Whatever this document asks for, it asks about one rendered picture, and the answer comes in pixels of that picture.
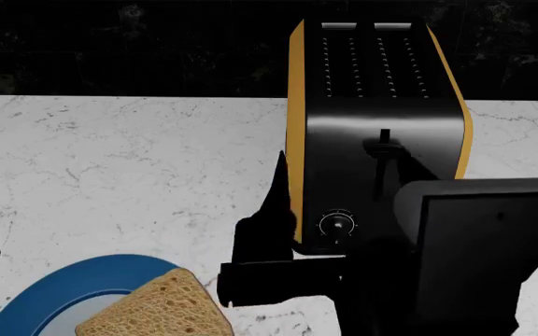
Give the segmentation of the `blue rimmed plate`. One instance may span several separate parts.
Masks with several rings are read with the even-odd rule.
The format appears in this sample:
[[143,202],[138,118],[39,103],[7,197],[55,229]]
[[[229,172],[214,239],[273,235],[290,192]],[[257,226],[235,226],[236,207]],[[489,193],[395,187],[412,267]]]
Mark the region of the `blue rimmed plate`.
[[26,288],[0,312],[0,336],[76,336],[76,327],[177,266],[117,254],[84,259]]

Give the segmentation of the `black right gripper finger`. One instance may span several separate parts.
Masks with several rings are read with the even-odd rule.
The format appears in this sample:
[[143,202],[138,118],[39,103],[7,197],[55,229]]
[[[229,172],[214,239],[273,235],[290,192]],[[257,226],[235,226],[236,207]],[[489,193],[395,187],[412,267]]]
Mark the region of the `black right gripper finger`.
[[439,178],[431,170],[425,167],[418,159],[415,159],[409,150],[402,145],[390,144],[392,158],[396,161],[399,190],[407,184],[415,181],[437,181]]
[[260,209],[235,225],[232,262],[293,259],[296,217],[290,209],[286,156],[279,153],[271,187]]

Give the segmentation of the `black toaster lever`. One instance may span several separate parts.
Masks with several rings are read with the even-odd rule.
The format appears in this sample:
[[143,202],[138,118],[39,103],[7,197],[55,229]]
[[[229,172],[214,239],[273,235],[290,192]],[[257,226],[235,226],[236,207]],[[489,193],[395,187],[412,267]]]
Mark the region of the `black toaster lever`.
[[365,152],[376,160],[399,159],[405,155],[405,148],[390,141],[390,129],[381,129],[378,138],[362,142]]

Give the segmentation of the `black toaster dial knob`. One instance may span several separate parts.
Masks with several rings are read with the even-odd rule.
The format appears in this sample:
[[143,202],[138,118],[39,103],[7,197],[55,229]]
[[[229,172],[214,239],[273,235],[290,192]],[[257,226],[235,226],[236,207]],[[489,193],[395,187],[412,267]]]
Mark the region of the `black toaster dial knob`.
[[357,229],[355,215],[346,209],[332,209],[321,215],[319,234],[328,243],[339,245],[351,237]]

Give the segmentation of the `brown bread slice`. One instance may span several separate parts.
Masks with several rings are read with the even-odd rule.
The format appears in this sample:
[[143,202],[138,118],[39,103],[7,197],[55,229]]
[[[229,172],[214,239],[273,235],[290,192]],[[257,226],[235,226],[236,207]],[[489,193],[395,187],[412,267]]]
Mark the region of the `brown bread slice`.
[[75,328],[76,336],[234,336],[191,271],[175,268]]

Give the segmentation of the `black toaster with yellow sides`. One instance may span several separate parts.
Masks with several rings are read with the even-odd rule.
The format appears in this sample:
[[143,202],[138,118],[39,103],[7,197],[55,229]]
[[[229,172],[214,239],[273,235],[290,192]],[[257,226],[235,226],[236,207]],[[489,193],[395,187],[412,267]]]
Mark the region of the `black toaster with yellow sides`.
[[[299,254],[343,255],[400,234],[396,161],[373,159],[362,146],[381,129],[438,180],[464,177],[473,121],[428,24],[403,16],[300,21],[289,41],[285,139]],[[332,209],[357,224],[339,245],[318,229]]]

